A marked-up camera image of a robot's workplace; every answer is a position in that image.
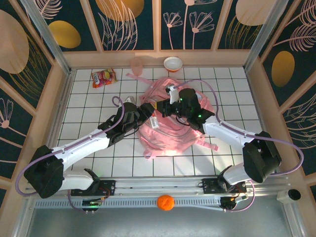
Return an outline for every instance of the white tile floor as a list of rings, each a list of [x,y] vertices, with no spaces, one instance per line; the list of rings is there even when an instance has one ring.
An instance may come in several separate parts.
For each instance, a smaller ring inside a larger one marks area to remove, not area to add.
[[[112,104],[114,95],[125,100],[138,97],[148,88],[147,84],[126,76],[130,69],[115,69],[118,82],[102,88],[92,88],[91,72],[99,70],[77,70],[58,145],[64,145],[87,135],[117,108]],[[216,91],[220,104],[219,115],[230,124],[248,131],[260,132],[261,126],[250,93],[243,68],[184,68],[176,73],[168,73],[164,68],[145,68],[142,77],[157,80],[161,77],[204,79]],[[197,81],[190,84],[203,92],[212,105],[215,100],[210,89]],[[91,168],[100,177],[144,177],[144,176],[189,176],[219,174],[228,165],[242,162],[241,149],[235,149],[218,138],[208,137],[207,142],[219,146],[219,151],[211,151],[193,145],[181,156],[143,158],[144,148],[137,135],[123,139],[114,146],[98,151],[75,163],[70,169]]]

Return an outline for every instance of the yellow circle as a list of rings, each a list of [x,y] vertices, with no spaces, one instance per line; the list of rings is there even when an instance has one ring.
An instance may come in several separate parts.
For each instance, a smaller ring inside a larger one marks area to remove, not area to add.
[[[295,60],[293,55],[287,51],[277,54],[272,63],[272,81],[278,87],[285,86],[294,73]]]
[[[81,43],[79,32],[66,21],[54,21],[48,25],[58,45],[75,48]]]
[[[128,21],[130,9],[136,18],[144,9],[144,0],[95,0],[99,9],[108,18],[115,21]]]
[[[20,73],[28,63],[28,37],[20,23],[0,10],[0,68],[7,73]]]
[[[259,26],[265,23],[275,0],[238,0],[236,4],[237,20],[247,26]]]

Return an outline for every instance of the pink backpack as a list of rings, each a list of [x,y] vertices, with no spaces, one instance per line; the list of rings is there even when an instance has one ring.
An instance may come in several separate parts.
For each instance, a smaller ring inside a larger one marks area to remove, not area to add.
[[[151,85],[144,95],[139,97],[141,103],[150,102],[154,104],[157,101],[168,99],[170,96],[167,95],[165,88],[171,84],[179,85],[181,83],[177,79],[172,78],[160,78],[159,80],[152,82],[131,74],[127,74],[127,76]],[[179,90],[183,88],[190,87],[186,84],[179,87]],[[214,112],[208,98],[199,91],[196,91],[196,93],[199,94],[198,100],[201,107]],[[158,122],[158,127],[153,128],[152,122],[147,120],[139,128],[137,133],[141,144],[145,148],[145,158],[155,158],[156,156],[178,156],[194,143],[216,151],[218,150],[216,145],[204,141],[204,134],[191,129],[189,126],[180,124],[174,115],[163,118],[162,114],[155,110],[153,116],[157,118],[156,121]]]

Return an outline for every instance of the candy wrapper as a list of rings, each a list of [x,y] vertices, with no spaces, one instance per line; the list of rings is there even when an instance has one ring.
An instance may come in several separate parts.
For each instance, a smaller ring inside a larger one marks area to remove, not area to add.
[[[99,88],[118,81],[116,74],[112,68],[91,73],[91,76],[93,79],[93,88]]]

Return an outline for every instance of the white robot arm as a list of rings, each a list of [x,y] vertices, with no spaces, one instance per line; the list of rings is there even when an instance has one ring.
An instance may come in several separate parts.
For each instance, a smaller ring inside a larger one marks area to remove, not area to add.
[[[122,108],[120,107],[118,113],[100,124],[98,129],[76,141],[52,149],[44,145],[36,150],[31,162],[44,155],[63,151],[34,163],[24,172],[24,177],[30,182],[41,198],[48,198],[59,190],[98,189],[100,179],[92,170],[68,171],[67,169],[87,155],[121,141],[126,133],[132,129],[139,128],[151,117],[154,107],[150,103],[144,103],[140,107],[136,107],[133,103],[125,102],[122,120],[113,129],[102,133],[102,131],[105,131],[119,121],[121,112]]]
[[[235,148],[242,148],[244,162],[229,166],[218,175],[218,185],[225,191],[250,179],[262,183],[281,164],[274,142],[251,138],[248,135],[254,136],[255,133],[218,120],[213,112],[201,108],[194,89],[185,88],[177,92],[174,86],[170,86],[166,92],[170,94],[170,99],[157,102],[157,110],[163,117],[175,115],[186,118],[192,129],[217,137]],[[264,131],[258,136],[270,137]]]

